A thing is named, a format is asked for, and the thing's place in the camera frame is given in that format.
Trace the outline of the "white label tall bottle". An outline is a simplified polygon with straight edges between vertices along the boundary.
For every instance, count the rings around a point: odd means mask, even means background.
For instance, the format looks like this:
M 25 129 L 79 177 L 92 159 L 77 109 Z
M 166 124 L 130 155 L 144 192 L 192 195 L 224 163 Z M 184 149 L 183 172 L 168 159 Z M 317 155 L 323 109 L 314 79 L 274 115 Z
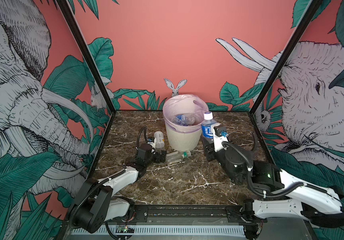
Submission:
M 165 140 L 164 134 L 161 131 L 157 131 L 154 133 L 155 138 L 155 149 L 157 151 L 165 150 Z

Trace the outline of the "clear bottle green cap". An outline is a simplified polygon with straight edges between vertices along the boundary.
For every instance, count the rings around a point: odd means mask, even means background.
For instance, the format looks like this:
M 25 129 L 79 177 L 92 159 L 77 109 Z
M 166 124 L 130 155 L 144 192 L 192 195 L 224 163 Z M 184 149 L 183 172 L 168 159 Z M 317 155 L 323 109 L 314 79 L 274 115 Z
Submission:
M 166 155 L 166 163 L 168 165 L 173 165 L 179 162 L 182 162 L 183 159 L 188 158 L 191 156 L 191 152 L 190 151 L 186 151 L 186 152 L 173 152 L 173 153 L 169 153 Z

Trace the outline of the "blue Pocari label bottle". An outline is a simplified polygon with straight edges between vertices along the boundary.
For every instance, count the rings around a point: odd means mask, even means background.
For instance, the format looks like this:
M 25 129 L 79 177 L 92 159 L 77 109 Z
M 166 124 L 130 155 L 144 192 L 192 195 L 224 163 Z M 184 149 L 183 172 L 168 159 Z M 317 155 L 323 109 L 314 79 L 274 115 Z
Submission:
M 180 115 L 176 115 L 172 118 L 172 122 L 176 125 L 179 125 L 179 126 L 182 126 L 180 125 L 180 118 L 179 118 Z

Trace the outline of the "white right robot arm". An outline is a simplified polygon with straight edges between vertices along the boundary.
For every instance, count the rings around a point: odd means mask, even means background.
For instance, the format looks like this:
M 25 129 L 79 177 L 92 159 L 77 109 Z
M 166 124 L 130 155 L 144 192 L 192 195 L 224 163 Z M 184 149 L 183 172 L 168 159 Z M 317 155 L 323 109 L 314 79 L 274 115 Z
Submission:
M 320 187 L 301 180 L 268 162 L 256 161 L 254 152 L 226 137 L 201 137 L 209 162 L 216 160 L 230 181 L 247 184 L 258 199 L 247 199 L 241 215 L 248 222 L 267 218 L 296 218 L 324 228 L 344 226 L 344 194 L 337 186 Z

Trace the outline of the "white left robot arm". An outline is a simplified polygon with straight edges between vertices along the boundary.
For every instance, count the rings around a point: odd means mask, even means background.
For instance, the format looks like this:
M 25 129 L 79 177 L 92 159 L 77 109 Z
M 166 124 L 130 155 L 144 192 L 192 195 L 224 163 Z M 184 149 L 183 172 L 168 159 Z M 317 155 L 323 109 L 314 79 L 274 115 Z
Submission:
M 67 211 L 65 220 L 69 228 L 81 228 L 92 234 L 104 222 L 128 215 L 131 203 L 112 197 L 141 179 L 151 164 L 164 163 L 166 155 L 165 150 L 157 151 L 150 144 L 141 144 L 135 156 L 117 173 L 99 180 L 87 179 Z

